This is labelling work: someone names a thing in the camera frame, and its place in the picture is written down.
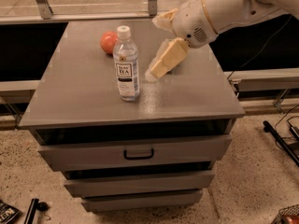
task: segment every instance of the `red apple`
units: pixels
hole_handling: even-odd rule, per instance
[[[118,41],[118,36],[115,32],[107,31],[102,34],[100,45],[103,51],[107,54],[113,54],[115,43]]]

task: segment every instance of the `bottle label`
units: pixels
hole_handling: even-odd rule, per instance
[[[138,61],[118,63],[115,62],[118,78],[119,92],[121,96],[135,96],[138,90]]]

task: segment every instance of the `floor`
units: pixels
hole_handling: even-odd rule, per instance
[[[288,111],[298,104],[298,99],[290,99],[282,108]],[[46,213],[36,215],[36,223],[271,223],[279,209],[299,204],[298,167],[263,130],[264,120],[274,126],[285,114],[278,113],[270,100],[242,102],[242,106],[247,115],[237,120],[233,142],[214,166],[211,186],[194,205],[87,213],[80,199],[64,189],[64,177],[39,156],[31,134],[20,130],[0,132],[0,198],[22,211],[17,223],[25,220],[33,198],[50,206]],[[296,115],[299,108],[277,126],[282,136],[292,136],[286,119]],[[8,121],[2,118],[0,123]],[[292,124],[299,125],[299,119],[294,118]]]

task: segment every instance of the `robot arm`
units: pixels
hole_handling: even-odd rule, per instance
[[[188,49],[198,49],[234,27],[249,26],[282,14],[299,18],[299,0],[188,0],[153,19],[158,28],[177,38],[164,43],[146,73],[148,81],[162,77],[183,61]]]

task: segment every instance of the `gray tabletop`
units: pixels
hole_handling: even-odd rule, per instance
[[[112,56],[100,48],[103,32],[129,25],[139,50],[141,92],[134,102],[118,94]],[[168,120],[230,119],[244,115],[209,46],[156,83],[144,79],[163,40],[172,35],[149,19],[72,21],[68,24],[22,120],[21,127],[69,127]]]

